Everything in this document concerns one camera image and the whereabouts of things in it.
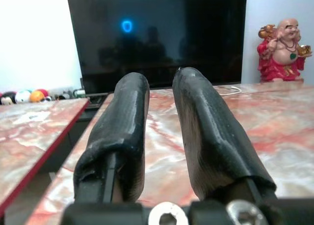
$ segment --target red table edge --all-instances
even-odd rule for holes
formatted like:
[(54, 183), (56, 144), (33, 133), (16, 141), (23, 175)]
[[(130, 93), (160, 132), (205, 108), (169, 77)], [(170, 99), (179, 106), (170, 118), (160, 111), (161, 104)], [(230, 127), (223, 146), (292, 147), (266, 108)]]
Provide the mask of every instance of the red table edge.
[(48, 157), (53, 153), (56, 147), (61, 143), (66, 134), (71, 130), (75, 122), (84, 112), (86, 107), (89, 105), (88, 99), (86, 99), (85, 105), (81, 108), (81, 110), (77, 113), (76, 116), (70, 121), (70, 123), (65, 127), (64, 131), (55, 139), (55, 141), (51, 144), (51, 146), (45, 151), (43, 156), (37, 161), (33, 168), (30, 169), (28, 174), (20, 181), (18, 186), (12, 191), (12, 193), (4, 200), (4, 202), (0, 205), (0, 218), (4, 215), (5, 209), (10, 205), (10, 203), (17, 197), (19, 192), (28, 184), (28, 182), (35, 176), (40, 167), (44, 164), (44, 162), (48, 159)]

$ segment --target marble table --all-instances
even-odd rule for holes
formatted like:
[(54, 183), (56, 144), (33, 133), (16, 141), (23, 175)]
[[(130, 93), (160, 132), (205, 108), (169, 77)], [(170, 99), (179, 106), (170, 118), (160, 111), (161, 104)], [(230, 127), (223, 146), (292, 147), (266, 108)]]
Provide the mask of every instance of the marble table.
[[(278, 186), (278, 197), (314, 196), (314, 86), (300, 82), (239, 84), (241, 94), (224, 96)], [(216, 86), (221, 94), (230, 86)], [(73, 200), (73, 170), (101, 106), (58, 172), (28, 225), (56, 225)], [(139, 202), (189, 205), (197, 200), (188, 177), (181, 128), (171, 89), (152, 90), (146, 123), (145, 187)]]
[(87, 99), (0, 106), (0, 216), (88, 105)]

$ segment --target white cable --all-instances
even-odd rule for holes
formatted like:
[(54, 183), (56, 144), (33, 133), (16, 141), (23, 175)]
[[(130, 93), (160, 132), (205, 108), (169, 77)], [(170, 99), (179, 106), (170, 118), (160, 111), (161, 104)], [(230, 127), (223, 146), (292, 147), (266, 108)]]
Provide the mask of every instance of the white cable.
[(235, 89), (237, 90), (237, 92), (232, 92), (232, 93), (228, 93), (228, 94), (219, 94), (221, 96), (229, 96), (229, 95), (235, 95), (235, 94), (239, 94), (242, 92), (242, 90), (236, 86), (231, 86), (231, 89)]

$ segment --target orange ball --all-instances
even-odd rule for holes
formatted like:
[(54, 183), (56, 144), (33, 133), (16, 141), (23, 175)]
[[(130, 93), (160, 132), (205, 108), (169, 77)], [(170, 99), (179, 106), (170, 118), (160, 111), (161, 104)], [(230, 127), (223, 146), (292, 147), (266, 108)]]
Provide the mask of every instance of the orange ball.
[(41, 91), (33, 91), (29, 97), (31, 102), (40, 102), (45, 96)]

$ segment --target white wall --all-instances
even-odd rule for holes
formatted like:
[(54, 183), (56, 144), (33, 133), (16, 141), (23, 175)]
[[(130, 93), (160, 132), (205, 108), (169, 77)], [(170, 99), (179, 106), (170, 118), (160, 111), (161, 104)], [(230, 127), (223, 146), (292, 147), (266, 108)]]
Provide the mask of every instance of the white wall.
[[(302, 44), (314, 48), (313, 0), (247, 0), (243, 83), (259, 81), (260, 27), (299, 20)], [(314, 57), (302, 76), (314, 84)], [(80, 87), (79, 60), (67, 0), (0, 0), (0, 92)]]
[[(314, 1), (313, 0), (247, 0), (244, 32), (242, 83), (257, 83), (257, 46), (262, 40), (258, 31), (267, 24), (275, 24), (284, 18), (296, 18), (302, 39), (300, 44), (314, 49)], [(314, 56), (307, 58), (301, 72), (305, 83), (314, 84)]]

